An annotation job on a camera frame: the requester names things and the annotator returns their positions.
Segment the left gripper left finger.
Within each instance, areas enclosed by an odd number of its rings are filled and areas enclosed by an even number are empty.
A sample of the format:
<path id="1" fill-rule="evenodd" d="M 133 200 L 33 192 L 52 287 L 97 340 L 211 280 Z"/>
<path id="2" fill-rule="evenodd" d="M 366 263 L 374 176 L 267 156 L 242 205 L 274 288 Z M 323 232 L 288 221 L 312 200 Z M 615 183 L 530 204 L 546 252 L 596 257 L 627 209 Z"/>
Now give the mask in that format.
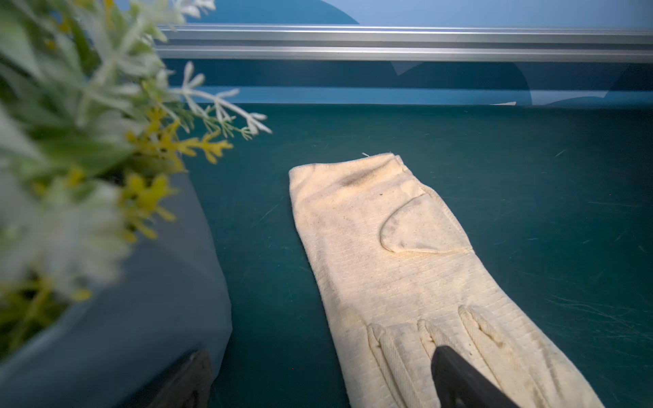
<path id="1" fill-rule="evenodd" d="M 140 391 L 119 404 L 120 407 L 208 407 L 214 380 L 213 364 L 207 350 L 189 352 Z"/>

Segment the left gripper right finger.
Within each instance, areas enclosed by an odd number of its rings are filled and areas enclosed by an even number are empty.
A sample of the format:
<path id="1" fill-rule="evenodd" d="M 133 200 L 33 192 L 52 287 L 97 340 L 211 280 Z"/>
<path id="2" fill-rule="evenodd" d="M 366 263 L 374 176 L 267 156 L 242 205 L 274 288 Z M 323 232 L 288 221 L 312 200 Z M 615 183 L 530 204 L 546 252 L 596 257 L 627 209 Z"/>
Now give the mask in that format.
<path id="1" fill-rule="evenodd" d="M 431 372 L 440 406 L 446 408 L 518 408 L 453 348 L 435 349 Z"/>

